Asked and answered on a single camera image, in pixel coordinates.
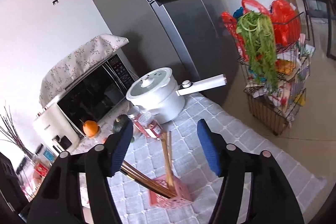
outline metal wire basket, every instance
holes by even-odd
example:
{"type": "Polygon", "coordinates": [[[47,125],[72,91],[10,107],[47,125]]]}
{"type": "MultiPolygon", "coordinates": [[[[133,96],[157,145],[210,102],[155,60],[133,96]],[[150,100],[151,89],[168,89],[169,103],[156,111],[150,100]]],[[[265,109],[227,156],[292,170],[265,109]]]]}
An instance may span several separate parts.
{"type": "Polygon", "coordinates": [[[245,78],[244,92],[253,116],[279,135],[294,120],[305,102],[305,80],[310,75],[310,56],[306,50],[308,38],[305,13],[300,13],[286,23],[273,22],[276,43],[276,70],[278,89],[272,90],[267,79],[256,75],[249,65],[242,37],[232,30],[236,22],[224,22],[236,42],[239,63],[245,78]]]}

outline leafy green vegetable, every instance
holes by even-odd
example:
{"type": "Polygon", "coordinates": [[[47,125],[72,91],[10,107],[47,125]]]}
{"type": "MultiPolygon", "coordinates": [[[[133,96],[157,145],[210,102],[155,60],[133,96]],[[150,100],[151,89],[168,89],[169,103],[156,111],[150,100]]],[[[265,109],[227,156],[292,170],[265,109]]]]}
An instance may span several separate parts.
{"type": "Polygon", "coordinates": [[[249,66],[256,75],[256,82],[261,77],[271,86],[271,92],[278,89],[278,74],[274,30],[267,15],[250,11],[239,18],[236,33],[241,34],[245,50],[249,57],[249,66]]]}

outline electric cooking pot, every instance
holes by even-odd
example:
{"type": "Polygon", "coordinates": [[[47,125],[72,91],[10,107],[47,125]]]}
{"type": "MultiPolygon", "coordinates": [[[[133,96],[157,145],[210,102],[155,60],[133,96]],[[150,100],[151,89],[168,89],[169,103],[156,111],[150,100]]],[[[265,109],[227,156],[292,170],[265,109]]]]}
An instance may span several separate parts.
{"type": "Polygon", "coordinates": [[[162,124],[177,117],[184,107],[183,95],[226,85],[226,77],[218,75],[195,83],[186,80],[181,86],[171,68],[160,68],[144,75],[126,93],[126,99],[155,115],[162,124]]]}

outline tiled floor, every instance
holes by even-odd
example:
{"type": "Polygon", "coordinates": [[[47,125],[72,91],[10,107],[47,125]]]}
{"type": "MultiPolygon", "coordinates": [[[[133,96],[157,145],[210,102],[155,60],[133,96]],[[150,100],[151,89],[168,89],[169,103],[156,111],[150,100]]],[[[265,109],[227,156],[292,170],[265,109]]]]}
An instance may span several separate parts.
{"type": "Polygon", "coordinates": [[[276,137],[250,114],[243,93],[245,81],[241,70],[223,105],[229,114],[289,153],[314,175],[328,179],[326,187],[305,212],[306,222],[317,213],[336,182],[336,61],[325,55],[327,24],[319,21],[313,23],[313,27],[316,51],[311,59],[310,77],[306,82],[306,104],[301,107],[291,128],[276,137]]]}

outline refrigerator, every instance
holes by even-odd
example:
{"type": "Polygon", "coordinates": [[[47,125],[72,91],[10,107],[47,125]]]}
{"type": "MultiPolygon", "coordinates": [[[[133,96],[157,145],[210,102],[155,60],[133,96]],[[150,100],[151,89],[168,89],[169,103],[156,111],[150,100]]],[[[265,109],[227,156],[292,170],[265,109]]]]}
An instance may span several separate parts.
{"type": "Polygon", "coordinates": [[[238,69],[235,43],[221,22],[221,0],[93,0],[139,76],[170,67],[182,83],[224,73],[228,85],[202,92],[222,104],[238,69]]]}

